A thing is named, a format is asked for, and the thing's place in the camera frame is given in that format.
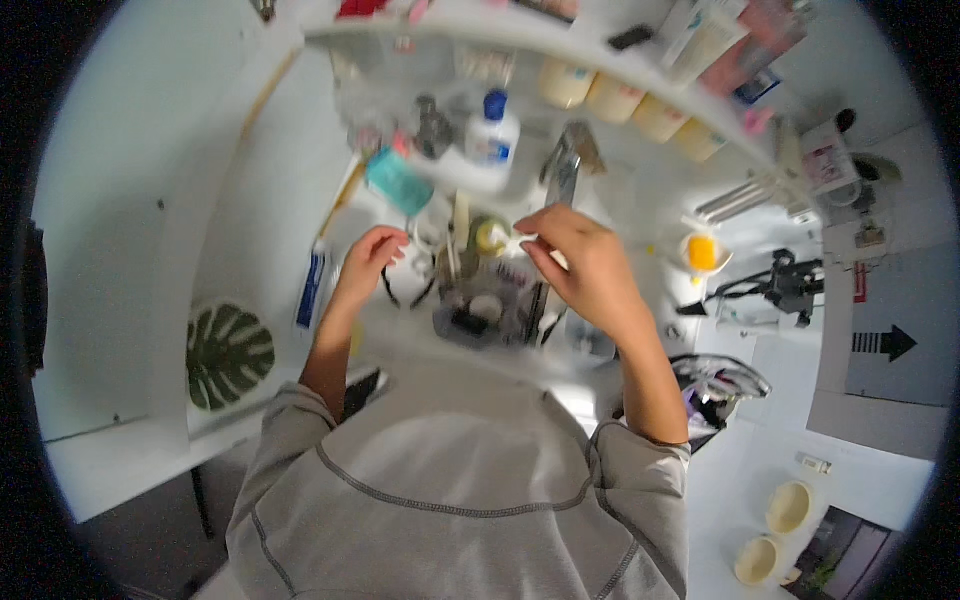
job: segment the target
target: red item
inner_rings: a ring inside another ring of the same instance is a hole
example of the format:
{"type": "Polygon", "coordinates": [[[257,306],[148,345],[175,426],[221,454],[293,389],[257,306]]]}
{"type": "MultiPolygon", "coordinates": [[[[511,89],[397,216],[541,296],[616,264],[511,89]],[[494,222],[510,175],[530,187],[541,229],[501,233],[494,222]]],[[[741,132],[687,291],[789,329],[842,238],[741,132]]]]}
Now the red item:
{"type": "Polygon", "coordinates": [[[853,303],[863,304],[867,301],[867,265],[862,262],[853,263],[853,303]]]}
{"type": "Polygon", "coordinates": [[[348,16],[371,16],[377,11],[383,10],[389,0],[344,0],[340,5],[340,11],[337,12],[337,18],[341,19],[348,16]]]}

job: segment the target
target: faucet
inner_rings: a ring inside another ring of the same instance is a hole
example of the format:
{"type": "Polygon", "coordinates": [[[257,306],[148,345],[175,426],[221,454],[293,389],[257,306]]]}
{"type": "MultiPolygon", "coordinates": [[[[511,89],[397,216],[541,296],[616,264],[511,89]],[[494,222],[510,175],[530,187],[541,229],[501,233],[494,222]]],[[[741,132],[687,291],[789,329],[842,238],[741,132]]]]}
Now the faucet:
{"type": "Polygon", "coordinates": [[[546,205],[573,205],[573,192],[583,164],[590,175],[603,175],[607,166],[600,157],[587,121],[568,121],[560,141],[540,169],[540,184],[547,183],[546,205]]]}

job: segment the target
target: bottle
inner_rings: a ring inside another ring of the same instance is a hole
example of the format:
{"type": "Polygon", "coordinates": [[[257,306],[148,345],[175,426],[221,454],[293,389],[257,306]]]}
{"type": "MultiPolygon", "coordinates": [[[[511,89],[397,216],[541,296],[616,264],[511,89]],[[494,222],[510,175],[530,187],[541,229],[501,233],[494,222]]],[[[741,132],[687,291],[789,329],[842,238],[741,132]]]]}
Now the bottle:
{"type": "Polygon", "coordinates": [[[650,94],[643,98],[634,113],[636,126],[659,144],[666,143],[689,120],[690,117],[650,94]]]}
{"type": "Polygon", "coordinates": [[[520,122],[507,112],[507,92],[490,90],[483,100],[483,114],[473,114],[467,120],[467,160],[483,167],[509,170],[519,139],[520,122]]]}
{"type": "Polygon", "coordinates": [[[727,145],[726,137],[696,119],[687,121],[673,139],[686,157],[694,162],[704,162],[727,145]]]}
{"type": "Polygon", "coordinates": [[[557,108],[569,110],[584,103],[596,71],[547,57],[540,71],[540,95],[557,108]]]}
{"type": "Polygon", "coordinates": [[[630,120],[645,93],[601,73],[587,94],[587,106],[598,119],[619,125],[630,120]]]}

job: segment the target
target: yellow soap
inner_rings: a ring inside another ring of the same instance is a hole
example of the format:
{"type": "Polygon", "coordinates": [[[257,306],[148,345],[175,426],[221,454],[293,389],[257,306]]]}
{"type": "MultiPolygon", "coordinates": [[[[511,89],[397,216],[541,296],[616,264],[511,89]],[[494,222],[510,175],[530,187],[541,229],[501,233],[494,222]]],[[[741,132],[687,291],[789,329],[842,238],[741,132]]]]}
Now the yellow soap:
{"type": "Polygon", "coordinates": [[[716,249],[713,240],[704,235],[694,235],[686,247],[690,256],[690,266],[697,271],[712,271],[717,266],[716,249]]]}

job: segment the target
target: monstera leaf print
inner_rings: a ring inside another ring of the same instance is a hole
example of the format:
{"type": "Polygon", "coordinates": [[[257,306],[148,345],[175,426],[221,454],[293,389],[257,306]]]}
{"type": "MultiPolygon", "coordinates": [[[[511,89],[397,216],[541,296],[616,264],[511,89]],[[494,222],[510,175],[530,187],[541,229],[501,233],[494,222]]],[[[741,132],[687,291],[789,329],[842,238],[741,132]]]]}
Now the monstera leaf print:
{"type": "Polygon", "coordinates": [[[201,410],[222,410],[239,400],[263,381],[275,360],[270,331],[234,304],[201,310],[187,325],[187,389],[201,410]]]}

